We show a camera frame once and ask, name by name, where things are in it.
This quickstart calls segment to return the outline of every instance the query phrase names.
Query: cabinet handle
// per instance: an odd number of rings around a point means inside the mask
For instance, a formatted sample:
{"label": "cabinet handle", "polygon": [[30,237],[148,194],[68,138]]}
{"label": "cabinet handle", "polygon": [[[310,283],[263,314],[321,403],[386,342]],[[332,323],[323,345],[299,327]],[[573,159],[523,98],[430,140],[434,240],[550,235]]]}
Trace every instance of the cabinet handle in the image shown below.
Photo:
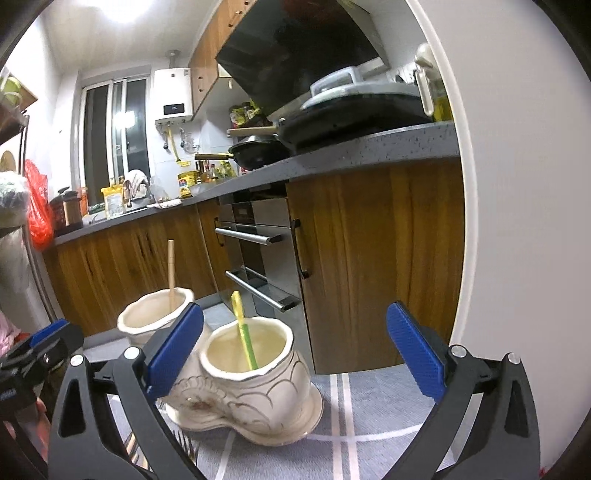
{"label": "cabinet handle", "polygon": [[246,240],[247,242],[253,242],[260,245],[276,244],[277,242],[281,242],[283,240],[281,235],[254,235],[253,233],[237,232],[235,230],[230,230],[228,228],[216,228],[216,233],[219,233],[220,235],[231,236],[233,238],[238,238],[239,240]]}
{"label": "cabinet handle", "polygon": [[230,19],[230,23],[228,24],[228,27],[232,28],[234,26],[234,20],[236,20],[236,17],[238,15],[242,15],[242,10],[236,10],[236,13],[234,13],[234,16]]}
{"label": "cabinet handle", "polygon": [[291,232],[294,237],[294,245],[295,245],[295,264],[297,265],[297,272],[300,275],[302,280],[310,278],[310,272],[308,270],[302,270],[301,263],[300,263],[300,251],[297,248],[297,236],[296,236],[296,228],[301,227],[301,222],[299,218],[291,221]]}
{"label": "cabinet handle", "polygon": [[268,297],[264,293],[258,291],[255,287],[250,285],[248,282],[245,282],[243,279],[235,275],[233,272],[227,271],[226,276],[234,283],[237,283],[242,288],[244,288],[244,290],[253,294],[255,297],[258,297],[270,307],[279,310],[281,313],[286,312],[289,309],[292,309],[299,303],[298,299],[292,296],[287,296],[283,300],[275,301],[271,297]]}
{"label": "cabinet handle", "polygon": [[[215,230],[217,230],[217,220],[218,220],[218,218],[217,218],[217,217],[215,217],[215,218],[213,219],[213,229],[214,229],[214,231],[215,231]],[[223,243],[221,243],[221,242],[220,242],[220,238],[219,238],[219,235],[217,234],[217,232],[216,232],[216,239],[217,239],[217,244],[218,244],[220,247],[223,247],[223,246],[225,245],[225,244],[223,244]]]}

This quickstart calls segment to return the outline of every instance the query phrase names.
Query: white ceramic pot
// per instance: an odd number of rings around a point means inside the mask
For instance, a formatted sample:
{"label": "white ceramic pot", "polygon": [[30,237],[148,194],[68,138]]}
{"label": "white ceramic pot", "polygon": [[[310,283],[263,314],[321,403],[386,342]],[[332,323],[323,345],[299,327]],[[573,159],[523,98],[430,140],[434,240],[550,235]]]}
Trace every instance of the white ceramic pot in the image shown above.
{"label": "white ceramic pot", "polygon": [[191,290],[174,289],[174,311],[170,311],[169,289],[149,293],[127,306],[117,318],[117,328],[131,345],[144,346],[154,332],[168,327],[194,300]]}
{"label": "white ceramic pot", "polygon": [[169,416],[191,430],[230,426],[262,445],[295,442],[317,425],[322,398],[291,329],[277,319],[245,321],[260,368],[248,370],[237,322],[207,332],[165,398]]}

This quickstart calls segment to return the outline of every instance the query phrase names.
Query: ceiling light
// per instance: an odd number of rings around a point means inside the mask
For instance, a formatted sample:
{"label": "ceiling light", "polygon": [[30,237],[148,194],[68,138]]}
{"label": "ceiling light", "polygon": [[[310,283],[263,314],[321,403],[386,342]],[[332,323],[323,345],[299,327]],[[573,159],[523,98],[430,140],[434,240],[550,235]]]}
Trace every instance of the ceiling light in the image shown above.
{"label": "ceiling light", "polygon": [[133,22],[147,12],[154,0],[85,0],[89,7],[96,7],[113,21]]}

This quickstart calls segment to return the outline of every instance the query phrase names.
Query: oven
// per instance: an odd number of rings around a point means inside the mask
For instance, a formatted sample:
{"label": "oven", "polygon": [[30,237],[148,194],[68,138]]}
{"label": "oven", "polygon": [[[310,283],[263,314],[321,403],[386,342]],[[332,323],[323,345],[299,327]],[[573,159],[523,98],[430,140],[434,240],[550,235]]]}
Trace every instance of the oven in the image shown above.
{"label": "oven", "polygon": [[[296,348],[313,370],[310,335],[301,292],[301,271],[286,199],[222,205],[216,233],[224,237],[245,315],[276,318],[294,332]],[[230,307],[231,291],[222,292]]]}

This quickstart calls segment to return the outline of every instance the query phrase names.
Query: ceiling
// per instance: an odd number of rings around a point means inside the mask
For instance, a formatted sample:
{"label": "ceiling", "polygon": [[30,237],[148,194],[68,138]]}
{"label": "ceiling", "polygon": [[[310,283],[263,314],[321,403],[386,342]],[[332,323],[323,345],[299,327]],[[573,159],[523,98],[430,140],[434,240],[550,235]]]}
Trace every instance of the ceiling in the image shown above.
{"label": "ceiling", "polygon": [[63,72],[83,72],[180,50],[190,57],[216,0],[154,0],[130,23],[118,23],[89,0],[55,0],[45,11],[49,42]]}

